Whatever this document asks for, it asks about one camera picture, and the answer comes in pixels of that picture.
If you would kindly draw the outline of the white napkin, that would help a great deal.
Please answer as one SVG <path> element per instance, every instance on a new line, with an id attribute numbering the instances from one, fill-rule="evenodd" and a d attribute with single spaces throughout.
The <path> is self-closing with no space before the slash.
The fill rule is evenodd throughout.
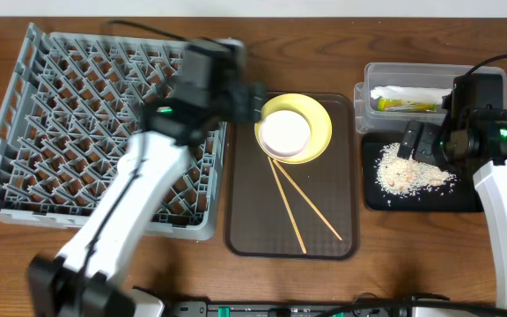
<path id="1" fill-rule="evenodd" d="M 376 86 L 371 89 L 370 97 L 374 100 L 403 100 L 439 105 L 443 102 L 443 97 L 449 95 L 451 92 L 451 88 L 442 89 L 387 85 Z"/>

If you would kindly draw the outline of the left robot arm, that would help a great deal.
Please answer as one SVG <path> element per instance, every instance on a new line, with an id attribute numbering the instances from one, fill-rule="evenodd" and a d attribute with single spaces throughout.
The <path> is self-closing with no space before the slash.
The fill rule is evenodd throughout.
<path id="1" fill-rule="evenodd" d="M 261 118 L 265 87 L 244 80 L 241 41 L 188 40 L 168 96 L 142 107 L 113 182 L 85 225 L 50 260 L 37 255 L 27 277 L 37 316 L 160 316 L 148 291 L 124 291 L 129 264 L 153 214 L 187 171 L 189 150 L 220 122 Z"/>

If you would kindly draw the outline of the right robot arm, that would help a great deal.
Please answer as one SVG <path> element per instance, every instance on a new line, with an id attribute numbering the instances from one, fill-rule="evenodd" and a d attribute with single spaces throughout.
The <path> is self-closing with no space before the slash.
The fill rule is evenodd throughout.
<path id="1" fill-rule="evenodd" d="M 507 309 L 507 109 L 503 77 L 472 71 L 453 80 L 439 126 L 411 121 L 402 159 L 458 170 L 471 177 L 487 219 L 496 269 L 496 304 Z"/>

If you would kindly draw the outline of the rice leftovers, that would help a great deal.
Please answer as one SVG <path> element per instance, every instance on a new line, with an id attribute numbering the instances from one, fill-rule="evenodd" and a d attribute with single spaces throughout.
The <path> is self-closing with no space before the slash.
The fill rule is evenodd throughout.
<path id="1" fill-rule="evenodd" d="M 410 198 L 420 201 L 422 194 L 437 192 L 445 185 L 451 188 L 458 180 L 455 174 L 436 166 L 400 158 L 399 149 L 400 143 L 384 145 L 374 166 L 377 172 L 374 182 L 379 185 L 388 207 Z"/>

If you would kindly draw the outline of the green snack wrapper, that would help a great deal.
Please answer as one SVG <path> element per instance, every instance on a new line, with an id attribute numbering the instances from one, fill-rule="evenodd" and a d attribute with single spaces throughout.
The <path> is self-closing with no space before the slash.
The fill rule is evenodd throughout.
<path id="1" fill-rule="evenodd" d="M 378 100 L 378 111 L 403 113 L 436 113 L 437 106 L 435 104 L 409 100 L 392 100 L 380 98 Z"/>

